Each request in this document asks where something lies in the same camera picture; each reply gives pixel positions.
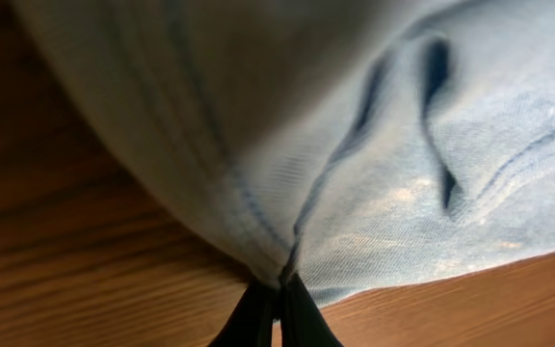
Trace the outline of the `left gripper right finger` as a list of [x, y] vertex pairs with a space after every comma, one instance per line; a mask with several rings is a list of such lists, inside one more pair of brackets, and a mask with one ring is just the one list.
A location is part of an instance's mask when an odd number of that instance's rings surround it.
[[279, 297], [282, 347], [342, 347], [298, 274]]

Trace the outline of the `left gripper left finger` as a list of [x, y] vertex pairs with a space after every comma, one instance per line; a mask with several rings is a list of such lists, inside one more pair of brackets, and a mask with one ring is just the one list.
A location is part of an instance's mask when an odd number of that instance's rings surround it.
[[272, 287], [251, 282], [209, 347], [270, 347], [276, 297]]

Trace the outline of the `light blue printed t-shirt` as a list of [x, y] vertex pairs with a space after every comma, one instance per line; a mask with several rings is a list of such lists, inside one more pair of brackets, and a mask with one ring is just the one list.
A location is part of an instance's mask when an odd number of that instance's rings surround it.
[[555, 252], [555, 0], [13, 6], [120, 163], [270, 285]]

